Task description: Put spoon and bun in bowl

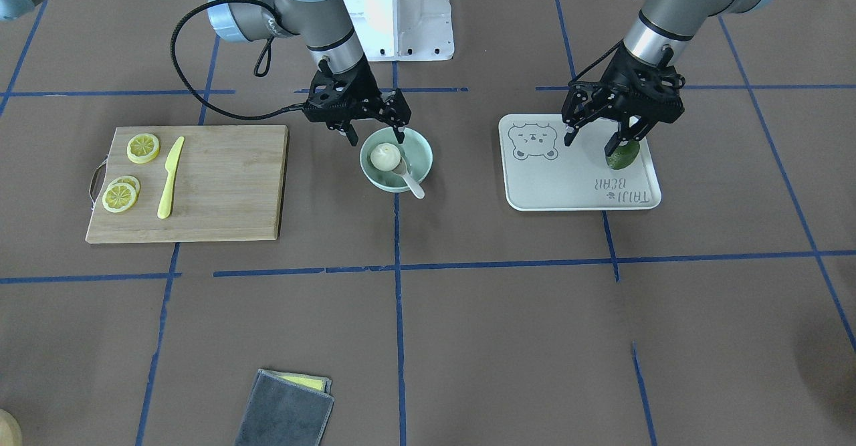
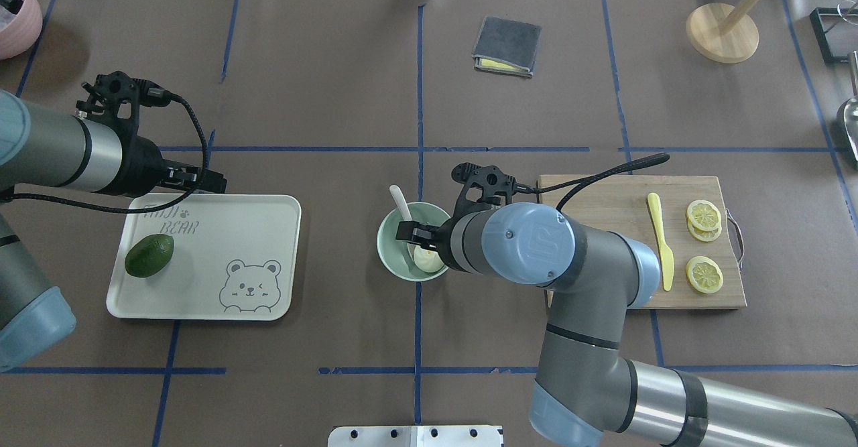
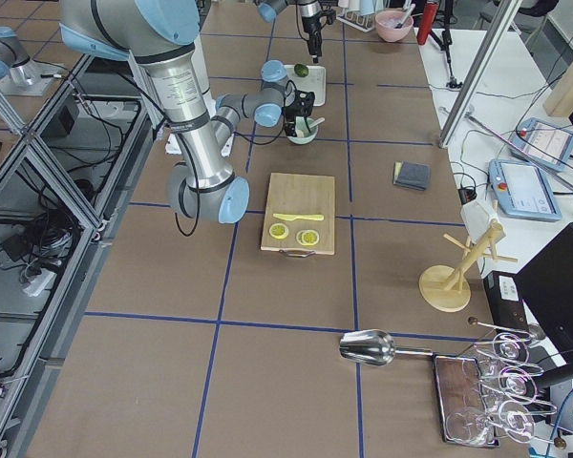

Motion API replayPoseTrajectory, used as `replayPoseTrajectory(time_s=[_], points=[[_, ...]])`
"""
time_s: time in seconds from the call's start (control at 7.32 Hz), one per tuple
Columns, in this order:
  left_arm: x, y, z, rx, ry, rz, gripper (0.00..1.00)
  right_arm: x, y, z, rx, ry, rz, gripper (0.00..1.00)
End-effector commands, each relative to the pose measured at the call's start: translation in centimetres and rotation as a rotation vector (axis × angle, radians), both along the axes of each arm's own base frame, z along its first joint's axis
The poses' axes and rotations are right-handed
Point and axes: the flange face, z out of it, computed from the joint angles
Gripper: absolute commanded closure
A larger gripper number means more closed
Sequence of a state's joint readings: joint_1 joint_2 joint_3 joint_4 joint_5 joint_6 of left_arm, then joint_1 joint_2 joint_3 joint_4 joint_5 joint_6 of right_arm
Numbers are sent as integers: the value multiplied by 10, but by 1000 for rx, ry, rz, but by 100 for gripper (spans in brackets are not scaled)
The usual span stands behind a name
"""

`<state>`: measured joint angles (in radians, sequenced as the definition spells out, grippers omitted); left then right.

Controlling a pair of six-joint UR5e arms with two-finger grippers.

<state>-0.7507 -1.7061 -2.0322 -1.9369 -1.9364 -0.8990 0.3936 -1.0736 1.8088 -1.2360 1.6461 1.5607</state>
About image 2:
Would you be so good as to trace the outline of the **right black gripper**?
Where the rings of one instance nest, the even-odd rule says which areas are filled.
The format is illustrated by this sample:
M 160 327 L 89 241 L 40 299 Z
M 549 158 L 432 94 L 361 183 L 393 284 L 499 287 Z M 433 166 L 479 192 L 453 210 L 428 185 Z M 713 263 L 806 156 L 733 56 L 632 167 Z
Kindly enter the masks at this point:
M 461 218 L 450 218 L 432 230 L 428 240 L 429 246 L 432 246 L 447 267 L 463 266 L 463 226 L 459 225 L 461 222 Z M 424 243 L 424 225 L 420 222 L 399 222 L 395 239 L 408 243 Z

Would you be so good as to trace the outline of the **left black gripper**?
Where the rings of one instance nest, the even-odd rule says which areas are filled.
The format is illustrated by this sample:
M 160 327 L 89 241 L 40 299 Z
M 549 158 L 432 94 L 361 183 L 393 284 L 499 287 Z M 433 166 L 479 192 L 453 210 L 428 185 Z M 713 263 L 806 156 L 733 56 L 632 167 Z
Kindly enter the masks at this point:
M 123 150 L 122 196 L 137 198 L 154 188 L 187 192 L 199 184 L 201 192 L 226 193 L 227 179 L 223 175 L 204 174 L 202 166 L 164 159 L 162 151 L 149 139 L 135 137 Z

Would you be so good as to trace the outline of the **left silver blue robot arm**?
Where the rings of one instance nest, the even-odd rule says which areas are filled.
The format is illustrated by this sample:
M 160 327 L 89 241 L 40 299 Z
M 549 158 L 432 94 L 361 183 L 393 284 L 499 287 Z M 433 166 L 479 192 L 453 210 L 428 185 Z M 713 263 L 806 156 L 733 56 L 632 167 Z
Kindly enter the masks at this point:
M 86 208 L 67 198 L 17 192 L 21 185 L 130 198 L 154 188 L 178 190 L 181 198 L 226 190 L 226 178 L 209 167 L 208 143 L 184 98 L 150 82 L 86 84 L 85 89 L 88 99 L 75 115 L 2 92 L 2 203 L 28 199 Z M 143 106 L 171 104 L 184 108 L 201 141 L 199 166 L 165 159 L 138 133 Z M 6 220 L 1 259 L 1 365 L 9 371 L 67 337 L 77 321 L 60 288 Z

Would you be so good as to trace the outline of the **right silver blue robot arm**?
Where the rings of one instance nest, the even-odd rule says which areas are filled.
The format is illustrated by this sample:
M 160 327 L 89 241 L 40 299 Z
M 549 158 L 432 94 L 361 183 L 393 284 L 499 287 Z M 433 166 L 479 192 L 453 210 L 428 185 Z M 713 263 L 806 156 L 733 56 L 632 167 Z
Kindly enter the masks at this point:
M 619 355 L 628 309 L 661 280 L 655 253 L 545 204 L 513 203 L 433 227 L 412 220 L 396 238 L 435 249 L 451 269 L 554 294 L 530 423 L 564 446 L 606 432 L 663 446 L 855 446 L 856 417 Z

